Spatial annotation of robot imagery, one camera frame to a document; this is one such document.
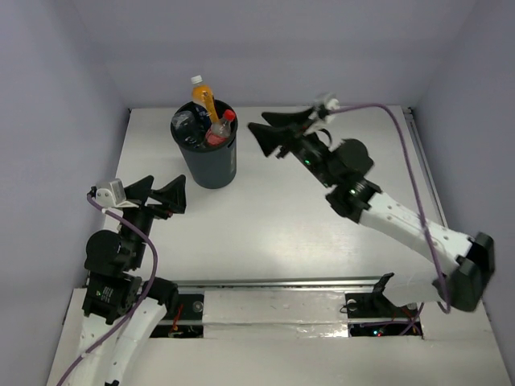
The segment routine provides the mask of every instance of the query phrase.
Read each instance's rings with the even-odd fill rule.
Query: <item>bottle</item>
[[[206,143],[208,146],[218,146],[231,136],[231,122],[236,118],[232,110],[225,110],[224,116],[219,122],[213,123],[206,133]]]
[[[202,76],[193,76],[192,84],[192,101],[196,105],[202,126],[207,130],[213,123],[219,121],[215,110],[215,97],[212,95],[211,88],[202,81]]]

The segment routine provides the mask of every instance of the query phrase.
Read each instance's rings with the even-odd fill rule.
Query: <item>dark gray cup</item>
[[[215,100],[215,109],[218,117],[224,114],[224,111],[230,109],[229,105],[222,101]],[[191,111],[196,117],[198,113],[193,102],[185,104],[178,112]],[[208,189],[218,189],[225,187],[233,181],[236,175],[236,132],[238,128],[238,118],[231,122],[231,136],[218,146],[208,148],[194,148],[181,142],[175,135],[175,128],[172,124],[171,135],[180,148],[186,161],[187,168],[192,173],[192,177],[196,183]]]

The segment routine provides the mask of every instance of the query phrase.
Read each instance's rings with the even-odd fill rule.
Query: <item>white table surface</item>
[[[263,110],[287,109],[236,109],[240,120],[237,177],[218,191],[203,189],[192,181],[169,132],[175,109],[133,110],[117,176],[130,184],[152,174],[156,188],[181,173],[188,178],[186,214],[167,222],[155,221],[150,234],[160,253],[159,276],[175,281],[270,280],[370,277],[434,269],[386,236],[341,219],[326,202],[324,188],[293,157],[264,158],[246,129],[248,121],[261,121]],[[437,220],[402,111],[398,107],[393,110],[406,135],[427,214]],[[363,141],[376,162],[369,179],[414,208],[398,138],[382,111],[345,114],[330,129],[335,140]],[[106,222],[107,228],[115,226]],[[150,260],[147,253],[141,275],[148,275]],[[204,339],[150,339],[124,386],[509,385],[482,304],[473,314],[453,310],[450,315],[442,314],[435,304],[427,304],[422,315],[424,340],[306,338],[309,334],[297,339],[298,334],[283,334],[270,324],[262,325],[270,321],[266,312],[243,312],[245,307],[254,310],[252,305],[266,305],[265,299],[256,296],[232,291],[207,295],[205,307],[210,320],[219,322],[223,317],[227,326],[209,331]],[[84,290],[76,289],[48,385],[56,384],[74,359],[83,298]],[[304,314],[299,307],[287,308],[298,320],[313,322],[313,315],[319,316],[319,311],[313,311],[318,303],[309,302],[306,309],[303,302],[303,307],[296,304],[306,311]],[[334,316],[338,305],[332,303],[323,302],[328,307],[324,319],[328,328],[341,317]],[[257,324],[231,327],[235,322],[252,324],[250,319]],[[293,328],[306,328],[287,320]]]
[[[438,216],[426,187],[402,109],[392,108],[406,137],[426,213]],[[125,185],[146,175],[160,188],[187,176],[187,209],[156,220],[151,239],[159,251],[158,276],[175,281],[380,277],[394,271],[433,271],[425,259],[374,230],[339,217],[328,191],[293,156],[265,158],[247,123],[264,122],[262,111],[294,108],[237,108],[237,174],[227,187],[208,190],[192,179],[170,134],[176,109],[134,109],[117,177]],[[335,143],[360,139],[375,166],[367,178],[397,201],[415,209],[414,195],[397,132],[379,109],[340,114],[328,126]],[[115,229],[117,223],[106,221]],[[150,273],[147,249],[140,274]]]

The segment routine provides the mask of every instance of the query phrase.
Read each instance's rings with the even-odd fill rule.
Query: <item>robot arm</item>
[[[249,129],[266,157],[277,149],[277,158],[292,153],[325,187],[334,187],[326,199],[338,215],[376,229],[435,263],[444,277],[449,304],[472,312],[494,271],[492,237],[479,233],[471,238],[426,220],[436,251],[433,261],[420,217],[365,178],[373,166],[365,145],[347,139],[331,150],[312,131],[312,126],[330,117],[334,105],[334,98],[326,96],[299,113],[263,113],[270,125],[249,123]],[[327,130],[324,132],[331,139]],[[388,287],[391,276],[385,275],[378,283],[381,295],[398,306],[405,305],[406,288],[404,296],[398,297]],[[446,300],[439,280],[433,277],[430,284],[439,299],[428,294],[427,299],[414,298],[409,302]]]
[[[155,277],[153,271],[142,286],[142,279],[128,272],[141,266],[147,243],[155,263],[155,247],[148,239],[152,222],[184,213],[185,180],[181,175],[155,191],[151,189],[151,175],[125,188],[115,179],[99,183],[89,192],[88,200],[94,207],[122,209],[123,217],[107,211],[120,221],[118,233],[101,230],[86,245],[84,267],[89,278],[80,343],[76,360],[58,386],[64,382],[71,386],[122,386],[155,326],[176,311],[175,283]],[[147,205],[148,198],[158,203]]]

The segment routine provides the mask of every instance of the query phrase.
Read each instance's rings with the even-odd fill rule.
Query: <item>white wall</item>
[[[187,101],[202,74],[232,105],[412,105],[475,0],[73,0],[129,107]]]
[[[0,1],[0,384],[46,383],[127,110],[66,1]]]
[[[452,227],[490,233],[496,274],[485,296],[515,380],[515,2],[480,0],[416,118]]]

